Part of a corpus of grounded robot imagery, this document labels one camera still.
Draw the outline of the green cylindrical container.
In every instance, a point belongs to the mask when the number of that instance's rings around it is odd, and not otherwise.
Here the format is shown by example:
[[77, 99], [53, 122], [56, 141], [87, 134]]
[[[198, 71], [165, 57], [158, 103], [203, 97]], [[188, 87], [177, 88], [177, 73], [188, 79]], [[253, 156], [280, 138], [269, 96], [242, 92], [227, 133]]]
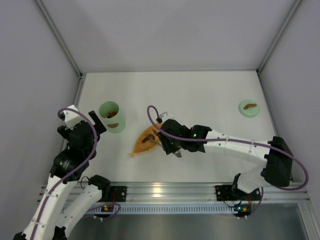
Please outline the green cylindrical container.
[[112, 134], [119, 134], [126, 128], [123, 110], [114, 101], [106, 101], [99, 107], [99, 115], [107, 129]]

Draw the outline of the orange carrot food piece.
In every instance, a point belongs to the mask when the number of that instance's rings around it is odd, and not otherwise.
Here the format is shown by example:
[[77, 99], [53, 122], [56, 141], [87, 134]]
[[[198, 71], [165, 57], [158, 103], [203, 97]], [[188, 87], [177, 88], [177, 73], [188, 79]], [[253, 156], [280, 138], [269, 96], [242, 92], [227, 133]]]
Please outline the orange carrot food piece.
[[115, 112], [115, 111], [110, 111], [110, 112], [105, 116], [105, 118], [106, 118], [106, 119], [111, 119], [111, 118], [115, 117], [116, 115], [117, 115], [117, 112]]

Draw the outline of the green container lid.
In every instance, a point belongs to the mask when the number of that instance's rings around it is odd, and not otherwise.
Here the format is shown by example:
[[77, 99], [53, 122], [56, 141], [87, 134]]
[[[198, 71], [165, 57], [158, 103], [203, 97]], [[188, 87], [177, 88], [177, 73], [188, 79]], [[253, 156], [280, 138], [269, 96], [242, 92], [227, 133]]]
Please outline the green container lid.
[[254, 100], [243, 100], [238, 105], [238, 110], [241, 115], [243, 115], [246, 118], [254, 118], [256, 117], [260, 112], [259, 105]]

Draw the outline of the metal tongs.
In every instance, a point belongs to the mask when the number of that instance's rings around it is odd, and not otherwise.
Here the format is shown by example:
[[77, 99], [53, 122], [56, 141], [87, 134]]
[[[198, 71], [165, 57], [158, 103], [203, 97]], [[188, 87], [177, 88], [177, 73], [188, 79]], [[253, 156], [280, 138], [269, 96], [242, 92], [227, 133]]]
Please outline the metal tongs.
[[[160, 142], [156, 141], [156, 138], [155, 138], [155, 141], [152, 142], [152, 143], [160, 146], [161, 148], [163, 147]], [[181, 158], [181, 157], [182, 157], [182, 154], [181, 154], [180, 150], [177, 150], [176, 152], [172, 152], [172, 154], [175, 155], [177, 158]]]

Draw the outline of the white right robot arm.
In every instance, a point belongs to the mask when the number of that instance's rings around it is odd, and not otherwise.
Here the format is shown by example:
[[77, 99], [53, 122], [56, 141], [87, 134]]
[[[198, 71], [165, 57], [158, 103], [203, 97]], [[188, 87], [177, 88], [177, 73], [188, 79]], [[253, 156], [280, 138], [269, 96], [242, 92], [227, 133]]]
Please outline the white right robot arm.
[[157, 136], [168, 155], [186, 150], [222, 154], [254, 164], [252, 169], [235, 175], [231, 185], [234, 195], [245, 196], [267, 185], [278, 188], [290, 185], [292, 153], [281, 137], [266, 142], [232, 138], [208, 126], [187, 128], [174, 119], [164, 121]]

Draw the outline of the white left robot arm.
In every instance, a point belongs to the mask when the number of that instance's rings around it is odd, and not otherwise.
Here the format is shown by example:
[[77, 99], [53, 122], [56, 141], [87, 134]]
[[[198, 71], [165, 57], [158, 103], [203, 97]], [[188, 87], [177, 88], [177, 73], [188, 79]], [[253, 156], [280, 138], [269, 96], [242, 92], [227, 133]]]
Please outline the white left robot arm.
[[86, 117], [71, 105], [57, 114], [64, 121], [57, 132], [67, 140], [67, 145], [54, 158], [40, 204], [28, 226], [14, 236], [15, 240], [66, 240], [91, 207], [110, 195], [110, 180], [94, 175], [80, 195], [65, 207], [89, 161], [97, 154], [100, 135], [107, 129], [94, 111]]

